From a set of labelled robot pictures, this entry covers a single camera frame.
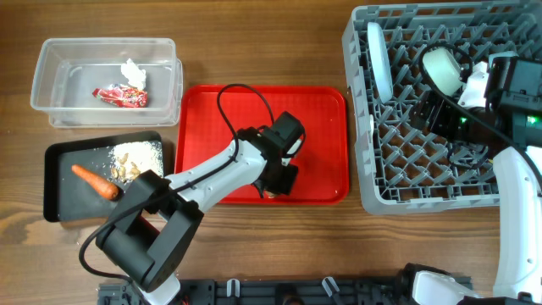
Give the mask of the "light blue plate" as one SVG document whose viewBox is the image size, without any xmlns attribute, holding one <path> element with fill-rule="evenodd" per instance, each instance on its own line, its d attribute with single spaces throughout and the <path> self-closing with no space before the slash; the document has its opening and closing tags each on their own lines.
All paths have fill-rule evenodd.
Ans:
<svg viewBox="0 0 542 305">
<path fill-rule="evenodd" d="M 386 103 L 393 96 L 393 82 L 384 32 L 378 23 L 368 22 L 367 39 L 373 77 L 379 98 L 383 103 Z"/>
</svg>

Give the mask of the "orange carrot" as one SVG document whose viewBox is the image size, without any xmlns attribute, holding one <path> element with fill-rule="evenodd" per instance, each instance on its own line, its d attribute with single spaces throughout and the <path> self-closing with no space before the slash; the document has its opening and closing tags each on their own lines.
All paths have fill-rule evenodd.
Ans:
<svg viewBox="0 0 542 305">
<path fill-rule="evenodd" d="M 71 166 L 72 172 L 84 180 L 101 197 L 113 201 L 119 195 L 119 188 L 112 182 L 91 172 L 90 170 L 74 164 Z"/>
</svg>

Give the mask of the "white tissue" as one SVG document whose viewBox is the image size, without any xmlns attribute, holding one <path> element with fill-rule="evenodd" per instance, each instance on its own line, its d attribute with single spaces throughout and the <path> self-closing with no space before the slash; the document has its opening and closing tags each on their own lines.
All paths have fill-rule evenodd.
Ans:
<svg viewBox="0 0 542 305">
<path fill-rule="evenodd" d="M 131 58 L 120 65 L 121 74 L 127 79 L 128 84 L 138 90 L 143 91 L 147 83 L 147 72 L 140 69 Z"/>
</svg>

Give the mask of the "green bowl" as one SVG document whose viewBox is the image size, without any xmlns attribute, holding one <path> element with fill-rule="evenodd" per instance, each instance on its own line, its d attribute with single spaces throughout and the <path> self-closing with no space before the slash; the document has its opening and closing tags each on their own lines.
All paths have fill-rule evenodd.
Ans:
<svg viewBox="0 0 542 305">
<path fill-rule="evenodd" d="M 422 62 L 433 83 L 445 95 L 453 96 L 462 87 L 461 68 L 447 49 L 439 47 L 428 51 Z"/>
</svg>

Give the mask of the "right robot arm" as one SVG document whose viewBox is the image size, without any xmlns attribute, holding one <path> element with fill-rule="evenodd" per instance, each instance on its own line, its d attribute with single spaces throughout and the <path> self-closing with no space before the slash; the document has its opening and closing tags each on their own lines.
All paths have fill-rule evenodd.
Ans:
<svg viewBox="0 0 542 305">
<path fill-rule="evenodd" d="M 426 91 L 411 124 L 447 140 L 480 144 L 495 152 L 500 194 L 500 258 L 493 294 L 541 301 L 541 114 L 506 100 L 465 109 Z"/>
</svg>

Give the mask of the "red candy wrapper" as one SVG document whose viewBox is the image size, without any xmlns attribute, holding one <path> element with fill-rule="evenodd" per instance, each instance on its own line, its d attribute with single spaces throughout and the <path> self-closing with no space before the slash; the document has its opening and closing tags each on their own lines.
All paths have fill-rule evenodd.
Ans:
<svg viewBox="0 0 542 305">
<path fill-rule="evenodd" d="M 144 108 L 148 102 L 146 91 L 122 84 L 97 88 L 92 93 L 92 96 L 119 108 Z"/>
</svg>

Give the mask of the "rice food leftovers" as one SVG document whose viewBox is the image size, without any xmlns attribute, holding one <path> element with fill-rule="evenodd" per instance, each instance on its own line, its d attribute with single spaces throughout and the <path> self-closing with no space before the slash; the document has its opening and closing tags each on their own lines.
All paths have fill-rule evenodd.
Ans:
<svg viewBox="0 0 542 305">
<path fill-rule="evenodd" d="M 163 146 L 159 141 L 133 141 L 116 145 L 108 154 L 109 179 L 121 184 L 131 183 L 143 172 L 151 170 L 163 176 Z"/>
</svg>

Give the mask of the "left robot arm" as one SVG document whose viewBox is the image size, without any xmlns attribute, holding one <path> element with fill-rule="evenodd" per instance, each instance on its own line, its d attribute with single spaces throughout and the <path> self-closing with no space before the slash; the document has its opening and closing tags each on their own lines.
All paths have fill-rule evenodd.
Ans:
<svg viewBox="0 0 542 305">
<path fill-rule="evenodd" d="M 165 178 L 147 171 L 90 238 L 122 269 L 120 278 L 144 303 L 169 304 L 180 292 L 174 272 L 204 214 L 243 186 L 290 193 L 298 172 L 290 159 L 304 140 L 301 127 L 251 127 L 237 131 L 222 152 L 192 169 Z"/>
</svg>

